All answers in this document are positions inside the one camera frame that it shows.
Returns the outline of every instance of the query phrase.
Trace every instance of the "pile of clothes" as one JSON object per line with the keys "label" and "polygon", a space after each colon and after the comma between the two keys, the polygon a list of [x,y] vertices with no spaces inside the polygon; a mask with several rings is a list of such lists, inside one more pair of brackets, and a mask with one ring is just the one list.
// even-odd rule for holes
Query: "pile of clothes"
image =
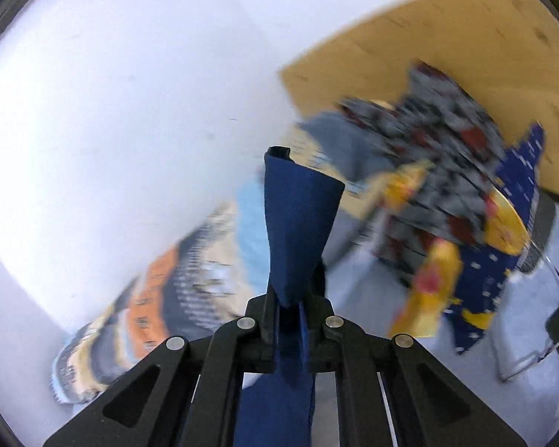
{"label": "pile of clothes", "polygon": [[[399,104],[345,99],[295,126],[284,144],[297,164],[346,185],[322,255],[327,269],[378,212],[388,214],[377,260],[411,287],[394,334],[434,334],[444,314],[458,353],[483,337],[529,245],[539,124],[506,149],[480,105],[419,63]],[[258,174],[64,346],[52,368],[56,398],[89,401],[167,337],[209,336],[265,294],[268,278]]]}

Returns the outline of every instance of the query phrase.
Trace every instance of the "black metal bracket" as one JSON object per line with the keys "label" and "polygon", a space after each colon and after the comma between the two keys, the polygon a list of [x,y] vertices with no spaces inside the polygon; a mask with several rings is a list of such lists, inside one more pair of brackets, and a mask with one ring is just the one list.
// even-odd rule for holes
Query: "black metal bracket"
{"label": "black metal bracket", "polygon": [[394,436],[401,447],[526,445],[410,336],[366,334],[312,293],[300,308],[281,309],[269,288],[213,336],[159,345],[45,446],[233,445],[243,373],[274,371],[282,314],[306,318],[307,369],[335,371],[342,446],[391,446]]}

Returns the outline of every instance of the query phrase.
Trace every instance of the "patterned cloth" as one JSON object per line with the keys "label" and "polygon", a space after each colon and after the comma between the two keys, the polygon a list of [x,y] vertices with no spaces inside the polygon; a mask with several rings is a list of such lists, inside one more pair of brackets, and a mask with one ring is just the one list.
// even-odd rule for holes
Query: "patterned cloth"
{"label": "patterned cloth", "polygon": [[456,352],[468,351],[490,326],[529,238],[543,128],[535,124],[504,150],[486,111],[423,63],[411,69],[409,94],[395,108],[360,99],[341,105],[354,124],[376,131],[381,157],[398,168],[383,197],[394,216],[377,253],[413,291],[392,333],[432,336],[446,308]]}
{"label": "patterned cloth", "polygon": [[71,338],[52,366],[59,402],[90,401],[167,337],[209,336],[244,314],[255,292],[236,246],[238,213],[234,202],[219,207]]}
{"label": "patterned cloth", "polygon": [[[544,130],[534,124],[517,147],[507,150],[497,171],[498,188],[532,230],[538,206],[537,169],[543,153]],[[520,256],[505,254],[489,245],[462,247],[463,271],[452,304],[445,310],[454,329],[455,351],[462,354],[483,338],[501,301],[505,281]]]}

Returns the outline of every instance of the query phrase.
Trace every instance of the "light blue cloth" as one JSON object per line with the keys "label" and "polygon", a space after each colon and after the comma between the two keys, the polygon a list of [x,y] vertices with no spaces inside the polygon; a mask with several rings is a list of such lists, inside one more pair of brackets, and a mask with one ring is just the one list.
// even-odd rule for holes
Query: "light blue cloth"
{"label": "light blue cloth", "polygon": [[269,241],[265,225],[263,183],[258,177],[238,192],[237,242],[239,256],[246,268],[253,295],[267,292],[269,279]]}

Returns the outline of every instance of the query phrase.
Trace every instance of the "gray fabric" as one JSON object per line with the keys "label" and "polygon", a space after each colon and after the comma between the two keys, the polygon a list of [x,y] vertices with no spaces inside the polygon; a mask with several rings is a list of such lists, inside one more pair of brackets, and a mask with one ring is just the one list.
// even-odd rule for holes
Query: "gray fabric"
{"label": "gray fabric", "polygon": [[95,379],[105,385],[126,373],[126,368],[116,361],[116,328],[119,320],[119,313],[112,315],[91,347],[91,370]]}
{"label": "gray fabric", "polygon": [[394,169],[384,156],[381,136],[350,125],[342,113],[322,112],[300,127],[319,143],[331,164],[350,182]]}
{"label": "gray fabric", "polygon": [[[68,366],[69,357],[73,353],[74,347],[79,344],[89,325],[83,326],[75,336],[73,336],[69,341],[66,343],[60,354],[56,357],[55,363],[52,366],[54,373],[52,374],[52,389],[59,390],[64,393],[64,397],[69,399],[71,403],[83,403],[88,400],[92,400],[96,394],[80,397],[77,392],[73,389],[72,384],[75,382],[75,377],[77,375],[75,369],[73,367]],[[58,401],[62,401],[63,395],[54,392],[54,396]]]}
{"label": "gray fabric", "polygon": [[483,243],[484,200],[504,156],[498,127],[454,80],[419,63],[408,89],[393,109],[354,98],[341,103],[354,128],[382,138],[380,152],[395,167],[430,162],[425,182],[387,231],[401,244],[388,241],[379,251],[406,277],[420,262],[400,249],[412,248],[408,242],[420,231],[460,245]]}
{"label": "gray fabric", "polygon": [[412,249],[405,247],[402,250],[402,257],[413,270],[418,270],[426,259],[426,255],[422,252],[416,252]]}
{"label": "gray fabric", "polygon": [[195,288],[198,282],[200,244],[207,236],[202,226],[178,245],[178,265],[163,289],[162,317],[170,334],[179,334],[189,341],[210,336],[222,325],[207,293]]}

